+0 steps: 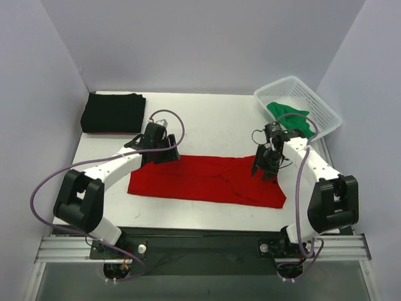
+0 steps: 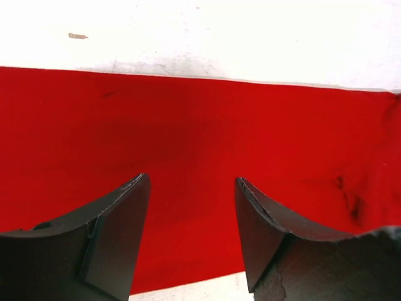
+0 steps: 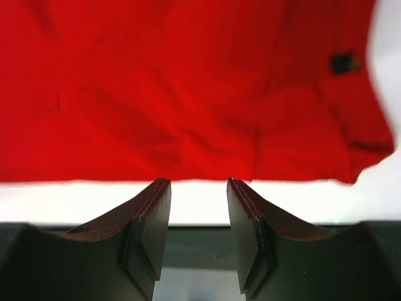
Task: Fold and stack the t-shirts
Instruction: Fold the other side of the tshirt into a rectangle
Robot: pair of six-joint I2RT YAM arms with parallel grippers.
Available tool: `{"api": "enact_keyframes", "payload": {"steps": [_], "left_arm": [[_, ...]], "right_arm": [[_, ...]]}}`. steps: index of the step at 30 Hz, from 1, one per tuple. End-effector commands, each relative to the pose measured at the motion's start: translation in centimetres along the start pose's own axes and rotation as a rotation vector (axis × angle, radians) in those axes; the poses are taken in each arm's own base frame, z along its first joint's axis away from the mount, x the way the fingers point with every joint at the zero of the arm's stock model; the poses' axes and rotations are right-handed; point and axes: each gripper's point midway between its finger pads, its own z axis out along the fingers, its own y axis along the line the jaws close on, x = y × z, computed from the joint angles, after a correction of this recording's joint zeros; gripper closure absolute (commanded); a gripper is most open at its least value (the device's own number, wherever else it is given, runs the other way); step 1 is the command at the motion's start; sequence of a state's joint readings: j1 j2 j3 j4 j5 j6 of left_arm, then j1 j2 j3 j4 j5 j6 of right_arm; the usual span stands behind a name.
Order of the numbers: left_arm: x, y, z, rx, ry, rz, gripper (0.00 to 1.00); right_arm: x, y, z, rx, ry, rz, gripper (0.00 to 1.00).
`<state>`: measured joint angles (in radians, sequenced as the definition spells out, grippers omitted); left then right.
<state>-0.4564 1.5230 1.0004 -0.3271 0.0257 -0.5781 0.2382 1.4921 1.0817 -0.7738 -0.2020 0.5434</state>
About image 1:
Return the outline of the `red t shirt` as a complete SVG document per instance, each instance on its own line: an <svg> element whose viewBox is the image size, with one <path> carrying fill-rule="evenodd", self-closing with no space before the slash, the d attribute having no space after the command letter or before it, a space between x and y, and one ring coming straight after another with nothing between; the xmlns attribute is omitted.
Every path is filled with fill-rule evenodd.
<svg viewBox="0 0 401 301"><path fill-rule="evenodd" d="M127 193L155 198L230 203L281 209L286 201L278 180L251 175L253 156L184 156L150 163L130 175Z"/></svg>

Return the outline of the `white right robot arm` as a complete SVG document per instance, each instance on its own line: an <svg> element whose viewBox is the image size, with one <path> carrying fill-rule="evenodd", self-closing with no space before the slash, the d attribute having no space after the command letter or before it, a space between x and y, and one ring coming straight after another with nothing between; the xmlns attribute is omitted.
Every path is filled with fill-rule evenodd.
<svg viewBox="0 0 401 301"><path fill-rule="evenodd" d="M279 122L265 125L266 144L259 145L251 174L262 173L264 181L279 173L284 160L297 167L295 222L284 227L278 250L285 256L318 235L356 224L359 220L359 189L354 176L332 168L298 129L284 130Z"/></svg>

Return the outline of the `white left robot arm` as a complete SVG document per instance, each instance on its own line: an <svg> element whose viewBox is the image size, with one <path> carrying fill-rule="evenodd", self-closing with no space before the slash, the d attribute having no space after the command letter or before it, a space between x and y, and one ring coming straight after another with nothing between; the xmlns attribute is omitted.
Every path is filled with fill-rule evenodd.
<svg viewBox="0 0 401 301"><path fill-rule="evenodd" d="M120 258L127 250L125 234L104 217L105 192L147 164L179 160L178 150L172 147L175 143L175 135L167 133L166 120L149 122L144 133L119 150L116 159L84 171L70 169L56 198L54 216L105 242L106 253L112 258Z"/></svg>

